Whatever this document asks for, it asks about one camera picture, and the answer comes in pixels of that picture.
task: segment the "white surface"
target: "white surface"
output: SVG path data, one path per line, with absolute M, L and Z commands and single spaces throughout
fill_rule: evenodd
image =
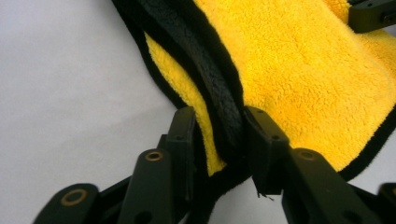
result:
M 105 189 L 130 175 L 174 111 L 110 0 L 3 1 L 0 223 L 32 223 L 69 185 Z M 375 192 L 396 181 L 395 135 L 353 183 Z M 218 202 L 210 223 L 286 223 L 273 198 L 258 199 L 248 181 Z

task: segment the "black fabric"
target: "black fabric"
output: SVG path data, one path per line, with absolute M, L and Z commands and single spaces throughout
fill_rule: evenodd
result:
M 191 76 L 205 99 L 219 155 L 227 163 L 238 162 L 244 155 L 241 147 L 244 132 L 242 94 L 239 99 L 234 99 L 224 78 L 233 69 L 226 64 L 223 66 L 228 68 L 227 71 L 222 71 L 203 41 L 205 36 L 196 34 L 164 0 L 114 0 L 114 3 L 124 15 L 161 44 Z M 223 52 L 227 55 L 222 58 L 230 59 L 227 51 Z
M 146 37 L 144 35 L 143 30 L 141 30 L 134 21 L 132 21 L 129 17 L 127 17 L 122 10 L 120 10 L 116 5 L 117 11 L 120 13 L 120 16 L 124 20 L 129 32 L 134 37 L 134 41 L 139 47 L 142 58 L 145 62 L 145 65 L 153 78 L 154 82 L 160 88 L 160 90 L 169 98 L 172 104 L 176 108 L 182 108 L 187 106 L 186 103 L 180 98 L 180 96 L 175 92 L 169 83 L 163 78 L 162 73 L 158 69 L 157 65 L 154 61 L 152 61 L 151 55 L 149 54 L 149 47 L 146 43 Z
M 230 189 L 243 183 L 251 176 L 248 162 L 242 159 L 233 165 L 227 165 L 220 172 L 210 176 L 207 182 L 196 186 L 194 201 L 187 224 L 202 224 L 209 221 L 216 201 Z
M 240 112 L 244 107 L 243 103 L 243 89 L 239 81 L 239 75 L 231 55 L 228 50 L 222 45 L 218 33 L 214 27 L 209 23 L 205 13 L 195 5 L 191 0 L 165 0 L 168 2 L 177 13 L 186 21 L 187 24 L 193 24 L 190 28 L 195 34 L 204 36 L 202 38 L 203 47 L 207 48 L 210 54 L 213 56 L 215 64 L 220 67 L 221 71 L 224 71 L 224 80 L 227 82 L 230 88 L 231 95 L 235 99 L 235 103 Z
M 368 167 L 370 162 L 378 154 L 379 150 L 387 142 L 390 135 L 396 128 L 396 105 L 387 115 L 382 124 L 378 127 L 373 137 L 366 144 L 361 154 L 353 160 L 339 174 L 346 180 L 351 180 Z

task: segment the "black fabric edge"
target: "black fabric edge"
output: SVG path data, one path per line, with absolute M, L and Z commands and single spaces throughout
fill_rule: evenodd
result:
M 231 89 L 235 103 L 237 104 L 240 112 L 243 114 L 244 101 L 243 101 L 243 87 L 239 81 L 239 73 L 233 64 L 230 53 L 223 45 L 219 34 L 216 29 L 210 24 L 205 13 L 195 5 L 191 0 L 165 0 L 177 13 L 189 24 L 193 24 L 191 29 L 200 36 L 204 36 L 203 43 L 213 58 L 216 64 L 220 67 L 221 71 L 225 71 L 224 77 L 229 88 Z
M 186 224 L 208 223 L 216 201 L 231 189 L 245 182 L 251 173 L 246 159 L 227 165 L 209 177 L 203 185 L 196 186 L 194 201 Z
M 367 168 L 371 161 L 378 154 L 382 146 L 387 142 L 390 135 L 396 128 L 396 105 L 393 106 L 382 124 L 375 131 L 373 137 L 367 142 L 359 156 L 353 160 L 346 168 L 339 172 L 341 177 L 349 181 L 359 175 Z
M 172 104 L 180 109 L 184 106 L 187 106 L 186 103 L 183 102 L 178 93 L 169 85 L 165 78 L 163 78 L 162 73 L 158 69 L 157 65 L 154 61 L 152 61 L 151 55 L 149 54 L 149 47 L 146 42 L 146 37 L 142 29 L 140 29 L 134 21 L 128 18 L 122 10 L 118 8 L 116 4 L 114 4 L 117 11 L 120 13 L 121 18 L 124 20 L 126 27 L 134 38 L 137 46 L 139 47 L 140 54 L 142 55 L 143 61 L 148 69 L 149 74 L 154 80 L 155 84 L 160 88 L 160 90 L 169 98 Z
M 174 57 L 178 63 L 187 71 L 198 90 L 205 99 L 206 108 L 212 123 L 213 134 L 215 138 L 215 145 L 220 157 L 227 163 L 233 163 L 240 161 L 241 148 L 232 146 L 227 139 L 227 134 L 230 131 L 224 130 L 223 119 L 219 117 L 219 114 L 214 106 L 214 102 L 211 99 L 208 89 L 205 87 L 205 83 L 201 78 L 193 60 L 189 55 L 179 46 L 173 38 L 156 22 L 151 16 L 143 9 L 138 0 L 127 1 L 127 0 L 113 0 L 114 4 L 119 8 L 124 15 L 127 15 L 137 24 L 141 29 L 148 33 L 157 43 Z M 240 115 L 234 115 L 235 119 L 239 118 Z

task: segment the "towel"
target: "towel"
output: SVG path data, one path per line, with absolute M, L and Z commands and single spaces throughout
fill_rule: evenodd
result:
M 205 188 L 217 190 L 201 192 L 191 223 L 207 222 L 216 199 L 249 177 L 246 105 L 264 110 L 291 147 L 319 152 L 345 180 L 395 129 L 396 38 L 355 34 L 346 0 L 113 2 L 157 85 L 177 108 L 195 110 Z

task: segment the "clip jaw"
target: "clip jaw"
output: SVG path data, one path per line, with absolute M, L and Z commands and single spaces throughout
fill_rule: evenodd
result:
M 289 223 L 396 223 L 396 183 L 383 185 L 378 195 L 350 186 L 316 151 L 291 149 L 264 111 L 245 107 L 245 122 L 248 169 L 256 189 L 262 195 L 282 193 Z M 178 223 L 197 200 L 196 127 L 192 107 L 179 109 L 157 148 L 139 156 L 131 177 L 102 192 L 92 184 L 65 188 L 34 223 Z
M 396 24 L 396 0 L 349 0 L 348 25 L 357 34 Z

